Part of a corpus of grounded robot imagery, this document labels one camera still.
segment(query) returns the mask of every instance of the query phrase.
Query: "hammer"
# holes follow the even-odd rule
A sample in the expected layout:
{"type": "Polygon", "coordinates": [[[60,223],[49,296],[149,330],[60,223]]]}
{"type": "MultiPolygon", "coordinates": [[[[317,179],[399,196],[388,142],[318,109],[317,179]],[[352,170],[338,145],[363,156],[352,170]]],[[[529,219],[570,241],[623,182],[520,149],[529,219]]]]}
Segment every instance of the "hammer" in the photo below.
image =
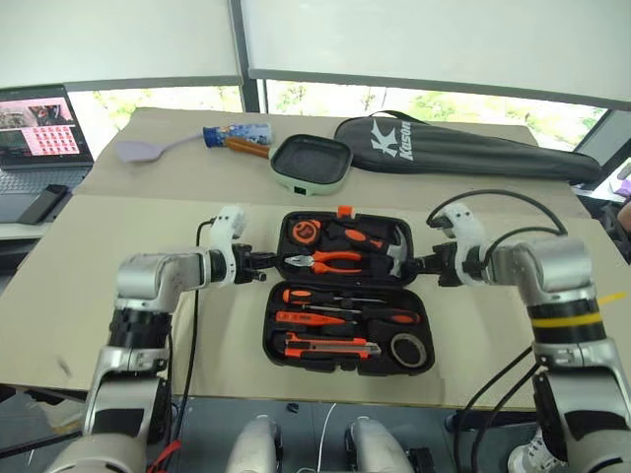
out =
{"type": "Polygon", "coordinates": [[[401,276],[401,264],[407,256],[407,241],[399,227],[396,227],[395,231],[399,244],[388,243],[382,239],[368,236],[358,230],[347,229],[335,223],[329,224],[326,229],[330,238],[344,238],[357,248],[385,254],[392,258],[392,269],[390,269],[389,275],[398,278],[401,276]]]}

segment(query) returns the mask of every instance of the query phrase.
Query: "black tool case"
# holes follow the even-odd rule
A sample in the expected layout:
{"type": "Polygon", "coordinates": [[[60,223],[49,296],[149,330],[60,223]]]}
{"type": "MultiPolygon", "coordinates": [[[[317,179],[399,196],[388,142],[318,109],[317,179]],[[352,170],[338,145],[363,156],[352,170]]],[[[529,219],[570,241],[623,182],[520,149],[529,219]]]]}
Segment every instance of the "black tool case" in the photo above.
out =
{"type": "MultiPolygon", "coordinates": [[[[309,231],[306,235],[307,238],[313,237],[309,231]]],[[[403,264],[403,261],[410,261],[414,257],[412,232],[406,222],[376,215],[353,216],[352,209],[348,207],[340,207],[337,213],[292,212],[283,219],[277,256],[277,269],[286,281],[277,284],[272,289],[265,309],[263,327],[263,349],[273,363],[318,372],[333,372],[340,367],[346,371],[357,370],[359,374],[364,375],[414,375],[427,371],[434,364],[434,346],[425,307],[416,294],[402,289],[416,277],[416,272],[409,269],[409,265],[403,264]],[[312,221],[320,222],[317,239],[311,243],[297,242],[292,235],[293,229],[300,222],[312,221]],[[396,228],[400,229],[400,234],[397,233],[396,228]],[[372,248],[370,244],[363,243],[362,245],[362,243],[351,242],[351,239],[340,236],[340,229],[342,232],[346,230],[362,232],[372,241],[383,240],[392,243],[396,243],[397,235],[403,235],[407,242],[407,249],[401,261],[400,275],[389,274],[392,266],[391,257],[369,250],[367,247],[372,248]],[[335,268],[360,269],[361,273],[315,274],[311,267],[296,267],[285,262],[287,257],[311,255],[316,251],[359,252],[362,255],[361,261],[336,259],[327,261],[326,264],[335,268]],[[287,291],[318,291],[336,298],[345,298],[344,301],[313,305],[355,309],[363,313],[351,314],[289,304],[286,302],[287,291]],[[351,302],[348,298],[381,300],[384,304],[351,302]],[[384,320],[380,316],[373,318],[375,310],[381,309],[408,310],[418,314],[420,320],[417,323],[403,324],[384,320]],[[294,323],[294,321],[278,321],[279,311],[317,313],[343,318],[345,322],[309,326],[294,323]],[[286,341],[293,337],[300,337],[301,343],[292,344],[299,348],[303,346],[302,340],[305,338],[323,342],[331,339],[350,341],[359,338],[377,344],[381,353],[366,359],[357,354],[341,353],[308,352],[301,353],[300,358],[286,356],[286,341]],[[396,337],[396,342],[392,345],[393,337],[396,337]]]]}

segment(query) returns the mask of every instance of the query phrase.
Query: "white cable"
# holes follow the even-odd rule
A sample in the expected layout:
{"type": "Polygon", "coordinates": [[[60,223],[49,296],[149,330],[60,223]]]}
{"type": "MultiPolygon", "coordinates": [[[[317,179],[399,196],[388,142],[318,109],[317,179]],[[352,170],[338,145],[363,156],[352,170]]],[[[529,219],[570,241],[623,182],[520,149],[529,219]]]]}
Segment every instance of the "white cable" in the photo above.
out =
{"type": "Polygon", "coordinates": [[[335,409],[337,403],[333,403],[331,408],[328,410],[328,414],[326,414],[326,419],[324,419],[324,427],[322,427],[322,435],[319,438],[319,451],[317,453],[317,471],[319,473],[320,466],[322,466],[322,446],[324,445],[324,434],[326,434],[326,426],[328,425],[328,418],[331,417],[331,412],[335,409]]]}

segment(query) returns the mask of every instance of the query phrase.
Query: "laptop screen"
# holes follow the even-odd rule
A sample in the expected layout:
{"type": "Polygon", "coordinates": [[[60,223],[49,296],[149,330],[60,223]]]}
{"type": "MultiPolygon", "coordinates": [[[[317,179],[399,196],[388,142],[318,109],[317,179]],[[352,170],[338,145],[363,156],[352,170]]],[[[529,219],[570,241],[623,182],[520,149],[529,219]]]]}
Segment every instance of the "laptop screen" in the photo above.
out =
{"type": "Polygon", "coordinates": [[[0,167],[91,161],[63,86],[0,90],[0,167]]]}

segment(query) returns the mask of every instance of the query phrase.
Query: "phone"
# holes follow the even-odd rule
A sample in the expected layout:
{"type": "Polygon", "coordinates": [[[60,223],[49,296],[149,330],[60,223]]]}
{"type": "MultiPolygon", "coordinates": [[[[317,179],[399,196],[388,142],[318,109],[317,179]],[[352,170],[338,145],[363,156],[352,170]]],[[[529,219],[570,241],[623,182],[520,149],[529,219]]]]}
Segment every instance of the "phone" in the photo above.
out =
{"type": "Polygon", "coordinates": [[[68,187],[59,184],[48,185],[18,219],[19,224],[34,225],[41,222],[48,212],[68,193],[68,187]]]}

